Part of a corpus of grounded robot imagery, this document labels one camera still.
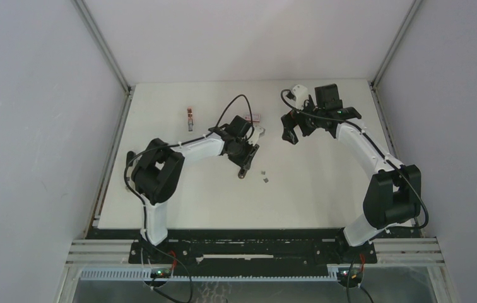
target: red wire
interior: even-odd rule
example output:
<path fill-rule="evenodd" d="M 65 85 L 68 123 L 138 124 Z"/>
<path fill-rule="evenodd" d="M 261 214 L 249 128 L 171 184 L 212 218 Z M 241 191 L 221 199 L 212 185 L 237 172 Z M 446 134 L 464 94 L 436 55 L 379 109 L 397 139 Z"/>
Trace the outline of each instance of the red wire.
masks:
<path fill-rule="evenodd" d="M 174 256 L 174 258 L 177 258 L 177 256 L 175 255 L 175 252 L 174 252 L 174 251 L 170 251 L 169 254 L 171 254 L 172 256 Z M 177 260 L 174 259 L 174 262 L 172 263 L 172 269 L 171 269 L 171 270 L 174 270 L 176 265 L 177 265 Z"/>
<path fill-rule="evenodd" d="M 359 258 L 361 259 L 361 272 L 365 269 L 365 255 L 364 254 L 359 254 Z"/>

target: wire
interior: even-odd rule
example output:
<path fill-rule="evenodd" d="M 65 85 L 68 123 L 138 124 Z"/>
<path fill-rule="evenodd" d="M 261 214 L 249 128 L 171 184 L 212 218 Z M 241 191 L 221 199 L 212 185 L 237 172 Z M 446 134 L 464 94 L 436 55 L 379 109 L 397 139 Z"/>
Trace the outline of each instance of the wire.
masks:
<path fill-rule="evenodd" d="M 360 285 L 359 288 L 360 288 L 363 292 L 365 292 L 365 295 L 367 295 L 367 297 L 370 299 L 370 303 L 374 303 L 374 300 L 372 300 L 372 297 L 371 297 L 370 294 L 367 292 L 367 290 L 365 289 L 365 287 L 363 287 L 363 286 Z"/>
<path fill-rule="evenodd" d="M 288 107 L 290 107 L 291 109 L 305 115 L 305 116 L 309 116 L 309 117 L 313 117 L 315 119 L 321 119 L 321 120 L 327 120 L 327 121 L 334 121 L 334 122 L 340 122 L 340 123 L 346 123 L 346 124 L 349 124 L 351 126 L 353 126 L 355 129 L 357 129 L 362 135 L 363 137 L 365 137 L 367 139 L 367 141 L 372 145 L 372 147 L 374 148 L 374 150 L 376 150 L 376 152 L 392 167 L 394 168 L 394 170 L 402 177 L 402 179 L 404 179 L 404 181 L 407 183 L 407 185 L 409 186 L 409 188 L 413 191 L 413 193 L 415 194 L 415 196 L 417 196 L 417 198 L 419 199 L 419 203 L 420 203 L 420 206 L 422 207 L 423 209 L 423 212 L 424 212 L 424 215 L 425 215 L 425 219 L 424 219 L 424 223 L 422 225 L 419 225 L 419 226 L 415 226 L 415 227 L 409 227 L 409 226 L 396 226 L 396 227 L 391 227 L 392 229 L 423 229 L 425 228 L 427 225 L 428 225 L 428 221 L 429 221 L 429 217 L 428 217 L 428 209 L 426 208 L 426 205 L 424 204 L 424 201 L 422 200 L 421 196 L 417 193 L 417 190 L 411 185 L 411 183 L 409 182 L 408 178 L 406 178 L 406 176 L 404 175 L 404 173 L 399 170 L 391 161 L 389 161 L 388 159 L 386 159 L 386 156 L 384 155 L 384 153 L 382 153 L 382 151 L 380 150 L 380 148 L 376 145 L 376 143 L 372 140 L 371 137 L 368 136 L 367 133 L 364 133 L 363 130 L 361 129 L 360 126 L 358 126 L 357 124 L 353 123 L 353 122 L 350 122 L 350 121 L 347 121 L 347 120 L 341 120 L 341 119 L 333 119 L 333 118 L 326 118 L 326 117 L 321 117 L 321 116 L 317 116 L 317 115 L 313 115 L 313 114 L 309 114 L 308 112 L 304 112 L 300 109 L 297 109 L 296 107 L 292 106 L 291 104 L 289 104 L 287 102 L 287 100 L 285 100 L 285 96 L 284 96 L 284 93 L 285 92 L 289 92 L 289 93 L 292 93 L 290 90 L 288 89 L 285 89 L 285 90 L 282 90 L 281 93 L 280 93 L 280 97 L 281 97 L 281 100 L 283 101 L 283 103 L 285 103 L 285 105 L 287 105 Z"/>
<path fill-rule="evenodd" d="M 413 185 L 411 185 L 408 178 L 406 178 L 406 176 L 398 169 L 398 167 L 396 167 L 396 165 L 394 165 L 391 161 L 389 161 L 389 160 L 386 160 L 386 161 L 392 168 L 394 168 L 394 170 L 396 170 L 396 172 L 402 177 L 402 179 L 404 179 L 404 181 L 406 181 L 409 188 L 411 188 L 411 190 L 415 193 L 415 196 L 417 196 L 417 198 L 419 199 L 419 203 L 421 204 L 421 207 L 422 207 L 423 212 L 424 212 L 424 222 L 422 223 L 422 225 L 417 226 L 417 227 L 397 226 L 397 227 L 394 227 L 394 228 L 395 229 L 423 229 L 423 228 L 425 228 L 428 225 L 429 217 L 428 217 L 428 209 L 426 208 L 426 205 L 422 201 L 421 196 L 419 194 L 417 194 L 417 191 L 415 190 Z"/>
<path fill-rule="evenodd" d="M 149 239 L 148 237 L 148 231 L 146 230 L 146 238 Z M 159 295 L 163 296 L 164 298 L 174 302 L 174 303 L 190 303 L 192 301 L 192 296 L 194 295 L 194 284 L 192 284 L 192 276 L 190 275 L 187 267 L 185 266 L 185 264 L 183 264 L 183 262 L 179 261 L 179 259 L 177 259 L 176 257 L 172 256 L 171 254 L 167 254 L 163 251 L 161 251 L 160 249 L 156 248 L 156 247 L 153 247 L 155 248 L 159 253 L 162 253 L 170 258 L 172 258 L 174 261 L 178 262 L 181 266 L 183 266 L 183 268 L 185 269 L 185 272 L 187 273 L 187 276 L 189 277 L 189 285 L 190 285 L 190 296 L 189 296 L 189 299 L 188 301 L 184 302 L 184 301 L 179 301 L 177 299 L 174 299 L 172 297 L 170 297 L 169 295 L 163 293 L 162 291 L 160 291 L 158 288 L 155 288 L 155 287 L 151 287 L 151 289 L 158 293 Z"/>
<path fill-rule="evenodd" d="M 346 276 L 346 298 L 348 299 L 348 303 L 352 303 L 352 300 L 350 299 L 350 278 L 353 279 L 352 275 L 351 275 L 351 271 L 352 271 L 352 268 L 354 267 L 354 263 L 355 261 L 357 260 L 357 258 L 360 258 L 361 259 L 361 262 L 363 263 L 361 265 L 361 272 L 363 272 L 363 266 L 365 265 L 365 256 L 363 254 L 358 254 L 356 255 L 352 262 L 350 263 L 350 267 L 348 268 L 348 274 Z M 371 303 L 374 303 L 374 300 L 372 299 L 372 297 L 370 296 L 370 293 L 367 292 L 367 290 L 365 288 L 363 288 L 361 286 L 361 283 L 359 283 L 358 287 L 365 292 L 365 294 L 367 295 L 367 297 L 370 299 Z"/>
<path fill-rule="evenodd" d="M 350 263 L 350 267 L 348 268 L 348 274 L 346 276 L 346 298 L 348 299 L 348 303 L 352 303 L 352 300 L 350 299 L 350 278 L 352 277 L 351 271 L 352 267 L 354 267 L 354 263 L 357 260 L 357 257 L 359 257 L 359 255 L 355 256 L 352 259 L 352 263 Z"/>
<path fill-rule="evenodd" d="M 250 112 L 250 122 L 251 122 L 251 124 L 252 124 L 252 132 L 251 132 L 250 136 L 246 139 L 246 141 L 248 141 L 248 140 L 250 140 L 250 138 L 251 138 L 251 137 L 253 136 L 253 134 L 254 134 L 254 122 L 253 122 L 253 113 L 252 113 L 252 107 L 251 107 L 251 105 L 250 105 L 250 101 L 248 100 L 248 98 L 247 98 L 244 94 L 240 94 L 240 95 L 236 96 L 235 98 L 233 98 L 233 100 L 231 100 L 231 102 L 229 102 L 229 104 L 225 107 L 225 109 L 224 109 L 223 112 L 221 113 L 220 118 L 218 118 L 218 122 L 216 122 L 215 128 L 218 128 L 218 127 L 220 126 L 220 122 L 221 122 L 223 116 L 225 115 L 225 113 L 227 112 L 227 110 L 229 109 L 229 107 L 236 101 L 236 99 L 238 99 L 238 98 L 240 98 L 240 97 L 244 97 L 244 99 L 246 100 L 246 103 L 248 104 L 248 111 Z M 203 140 L 203 139 L 205 139 L 206 137 L 210 136 L 210 135 L 213 134 L 213 133 L 214 133 L 214 131 L 210 131 L 206 136 L 198 137 L 198 138 L 196 138 L 196 139 L 192 139 L 192 140 L 183 142 L 183 143 L 181 143 L 181 145 L 186 145 L 186 144 L 193 143 L 193 142 L 196 142 L 196 141 L 199 141 L 199 140 Z M 135 161 L 137 158 L 143 156 L 144 154 L 149 153 L 149 152 L 152 152 L 152 151 L 154 151 L 154 150 L 161 149 L 161 148 L 175 148 L 175 147 L 179 147 L 179 146 L 180 146 L 179 144 L 174 144 L 174 145 L 169 145 L 169 144 L 167 144 L 167 145 L 165 145 L 165 146 L 157 146 L 157 147 L 154 147 L 154 148 L 150 148 L 149 150 L 144 150 L 144 151 L 138 153 L 137 155 L 135 155 L 132 159 L 130 159 L 130 161 L 127 163 L 127 165 L 125 166 L 125 169 L 124 169 L 124 171 L 123 171 L 123 180 L 124 180 L 125 185 L 127 186 L 128 190 L 129 190 L 130 192 L 132 192 L 138 199 L 140 199 L 140 202 L 142 202 L 143 213 L 144 213 L 144 220 L 143 220 L 143 222 L 144 222 L 144 229 L 146 230 L 146 231 L 145 231 L 145 236 L 146 236 L 146 239 L 147 239 L 147 240 L 149 240 L 149 235 L 148 235 L 148 230 L 147 230 L 147 226 L 148 226 L 148 214 L 147 214 L 147 211 L 146 211 L 146 207 L 147 207 L 146 201 L 145 201 L 144 198 L 142 198 L 142 196 L 141 196 L 138 192 L 136 192 L 136 191 L 131 187 L 131 185 L 129 184 L 129 178 L 128 178 L 128 176 L 127 176 L 127 172 L 129 171 L 129 167 L 131 167 L 131 166 L 133 165 L 134 161 Z M 171 254 L 167 254 L 167 253 L 161 251 L 160 249 L 156 248 L 155 246 L 154 246 L 154 248 L 155 248 L 158 252 L 160 252 L 160 253 L 162 253 L 162 254 L 164 254 L 164 255 L 166 255 L 166 256 L 168 256 L 168 257 L 170 257 L 170 258 L 172 258 L 172 259 L 174 260 L 174 263 L 172 264 L 172 271 L 175 269 L 175 265 L 176 265 L 177 263 L 179 263 L 181 266 L 183 266 L 183 268 L 185 269 L 185 271 L 186 271 L 186 273 L 187 273 L 187 276 L 189 277 L 189 281 L 190 281 L 190 297 L 189 297 L 189 300 L 188 300 L 187 302 L 182 302 L 182 301 L 175 300 L 175 299 L 171 298 L 170 296 L 168 296 L 167 294 L 164 294 L 163 292 L 161 292 L 160 290 L 158 290 L 158 289 L 155 288 L 155 287 L 152 287 L 151 289 L 152 289 L 153 291 L 155 291 L 156 293 L 160 294 L 161 296 L 163 296 L 164 298 L 166 298 L 166 299 L 168 299 L 168 300 L 171 300 L 172 302 L 175 302 L 175 303 L 189 303 L 189 302 L 192 300 L 192 295 L 193 295 L 193 293 L 194 293 L 194 286 L 193 286 L 193 284 L 192 284 L 192 276 L 190 276 L 190 273 L 189 273 L 188 269 L 187 269 L 186 266 L 185 266 L 181 261 L 179 261 L 175 256 L 172 256 Z"/>

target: aluminum frame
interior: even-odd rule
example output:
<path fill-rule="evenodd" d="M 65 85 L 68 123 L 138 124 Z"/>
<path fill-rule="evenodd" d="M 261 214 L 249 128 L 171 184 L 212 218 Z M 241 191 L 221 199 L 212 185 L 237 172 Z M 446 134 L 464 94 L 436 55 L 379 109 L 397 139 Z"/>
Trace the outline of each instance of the aluminum frame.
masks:
<path fill-rule="evenodd" d="M 133 240 L 75 240 L 69 250 L 64 265 L 62 280 L 55 302 L 73 301 L 77 284 L 80 280 L 93 281 L 140 281 L 151 280 L 152 270 L 169 268 L 169 264 L 141 266 L 129 264 Z M 433 292 L 439 303 L 455 303 L 452 296 L 452 284 L 449 280 L 443 255 L 436 238 L 412 239 L 376 239 L 374 246 L 378 263 L 367 264 L 370 268 L 388 267 L 426 267 L 432 281 Z M 193 276 L 193 281 L 200 282 L 335 282 L 337 272 L 346 269 L 349 264 L 327 264 L 323 276 L 282 276 L 282 277 L 247 277 L 247 276 Z M 175 276 L 173 281 L 188 281 L 186 276 Z"/>

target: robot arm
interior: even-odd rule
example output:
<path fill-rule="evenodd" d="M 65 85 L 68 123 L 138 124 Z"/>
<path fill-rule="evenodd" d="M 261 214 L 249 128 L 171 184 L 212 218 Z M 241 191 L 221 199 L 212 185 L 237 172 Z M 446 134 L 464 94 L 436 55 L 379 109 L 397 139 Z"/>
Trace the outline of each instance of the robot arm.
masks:
<path fill-rule="evenodd" d="M 361 115 L 353 107 L 343 107 L 336 85 L 315 88 L 317 105 L 303 85 L 296 85 L 281 97 L 295 102 L 294 109 L 281 117 L 282 138 L 298 143 L 294 132 L 297 125 L 302 135 L 309 136 L 317 128 L 328 131 L 344 144 L 358 160 L 370 184 L 363 201 L 363 214 L 343 228 L 336 239 L 341 252 L 361 246 L 385 228 L 404 223 L 420 213 L 418 197 L 402 180 L 403 173 L 420 194 L 420 171 L 415 165 L 405 166 L 378 145 L 361 122 Z"/>
<path fill-rule="evenodd" d="M 153 245 L 158 245 L 168 235 L 166 227 L 167 203 L 174 194 L 184 165 L 201 159 L 227 155 L 240 167 L 238 177 L 243 179 L 251 167 L 259 149 L 257 140 L 264 134 L 260 126 L 253 126 L 240 116 L 230 124 L 209 129 L 210 135 L 188 144 L 169 146 L 161 139 L 153 139 L 139 161 L 134 165 L 130 181 L 135 190 L 146 201 L 147 226 L 142 235 Z M 135 153 L 127 154 L 127 164 L 132 163 Z"/>

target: white wall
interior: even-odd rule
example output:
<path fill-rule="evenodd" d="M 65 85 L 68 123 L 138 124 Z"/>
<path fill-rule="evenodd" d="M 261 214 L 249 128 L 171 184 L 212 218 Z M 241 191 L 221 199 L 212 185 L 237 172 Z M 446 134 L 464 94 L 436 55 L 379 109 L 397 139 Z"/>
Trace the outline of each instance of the white wall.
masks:
<path fill-rule="evenodd" d="M 423 174 L 462 302 L 477 302 L 477 1 L 425 1 L 380 86 L 406 163 Z"/>
<path fill-rule="evenodd" d="M 0 302 L 50 302 L 123 92 L 68 0 L 0 0 Z"/>
<path fill-rule="evenodd" d="M 372 79 L 412 0 L 87 0 L 127 80 Z"/>

